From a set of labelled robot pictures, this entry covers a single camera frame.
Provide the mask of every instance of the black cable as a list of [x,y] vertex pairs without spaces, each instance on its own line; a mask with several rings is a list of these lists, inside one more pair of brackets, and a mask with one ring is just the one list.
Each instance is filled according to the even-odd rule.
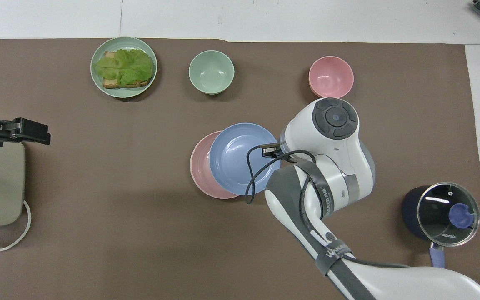
[[[248,165],[248,167],[250,169],[250,173],[251,173],[251,180],[249,181],[249,184],[247,185],[247,188],[245,189],[245,195],[244,195],[245,202],[247,204],[251,204],[251,203],[253,203],[253,200],[255,199],[255,178],[257,178],[257,176],[259,176],[265,169],[267,169],[270,165],[272,165],[276,161],[281,160],[281,159],[285,158],[286,156],[289,156],[291,154],[296,154],[296,153],[307,154],[310,157],[310,159],[312,160],[312,162],[316,163],[316,158],[314,157],[314,155],[311,152],[308,152],[308,151],[305,151],[305,150],[294,150],[294,151],[283,153],[283,154],[279,155],[278,157],[275,157],[270,162],[268,162],[266,165],[264,165],[264,167],[262,167],[255,175],[253,175],[253,170],[251,169],[251,164],[249,162],[249,159],[247,159],[247,162],[248,162],[247,165]],[[251,187],[251,185],[253,185],[253,194],[251,195],[251,199],[248,200],[247,197],[248,197],[248,192],[249,192],[249,188]]]
[[402,264],[383,264],[381,262],[368,262],[367,260],[359,260],[358,258],[352,258],[351,256],[344,255],[342,258],[349,260],[350,262],[354,262],[357,264],[367,265],[367,266],[374,266],[374,267],[383,267],[383,268],[409,268],[407,265]]

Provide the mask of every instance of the lettuce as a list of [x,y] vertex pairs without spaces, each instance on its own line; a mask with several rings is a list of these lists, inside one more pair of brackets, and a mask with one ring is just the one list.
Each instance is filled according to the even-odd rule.
[[146,81],[153,72],[150,57],[140,49],[120,49],[114,53],[114,58],[102,57],[93,67],[99,76],[107,80],[116,78],[120,85]]

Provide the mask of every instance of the bread slice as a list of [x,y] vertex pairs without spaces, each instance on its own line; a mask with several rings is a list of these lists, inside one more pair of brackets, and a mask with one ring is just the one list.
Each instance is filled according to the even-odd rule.
[[[114,52],[105,51],[105,57],[114,58]],[[139,87],[145,87],[146,85],[149,84],[150,81],[151,81],[151,78],[149,78],[146,81],[137,81],[133,84],[121,85],[121,84],[118,84],[118,80],[116,78],[112,80],[106,80],[105,78],[103,78],[103,87],[105,87],[106,89],[131,89],[132,87],[139,88]]]

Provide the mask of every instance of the pink bowl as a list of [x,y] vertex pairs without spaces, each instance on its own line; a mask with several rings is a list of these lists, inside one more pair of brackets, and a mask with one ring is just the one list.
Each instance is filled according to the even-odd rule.
[[227,192],[214,179],[210,171],[210,147],[221,131],[213,132],[201,139],[190,156],[190,173],[196,186],[205,194],[218,199],[231,199],[238,195]]
[[318,59],[308,73],[310,89],[318,97],[343,97],[351,91],[353,81],[353,70],[349,64],[335,56]]

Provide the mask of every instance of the green bowl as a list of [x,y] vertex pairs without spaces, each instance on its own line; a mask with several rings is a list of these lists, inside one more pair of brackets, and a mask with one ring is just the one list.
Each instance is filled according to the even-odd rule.
[[[151,61],[153,63],[153,74],[151,76],[151,81],[148,85],[138,88],[133,87],[131,89],[106,89],[105,87],[103,87],[103,77],[97,74],[92,65],[94,63],[97,63],[99,59],[101,59],[101,57],[105,55],[105,51],[116,52],[119,49],[140,49],[143,52],[147,53],[149,57],[151,57]],[[107,40],[107,42],[104,42],[101,46],[99,46],[99,48],[97,48],[97,50],[95,50],[94,56],[92,56],[92,61],[90,62],[90,74],[92,76],[92,80],[94,80],[95,85],[101,91],[103,91],[103,93],[116,98],[130,98],[143,93],[146,89],[148,89],[148,87],[151,86],[153,80],[155,80],[155,77],[157,76],[157,70],[157,57],[155,56],[155,53],[153,52],[153,50],[151,50],[149,45],[135,37],[132,38],[128,36],[122,36],[118,38],[115,37]]]
[[188,76],[196,89],[215,95],[225,91],[233,82],[235,67],[227,55],[220,51],[208,50],[192,59]]

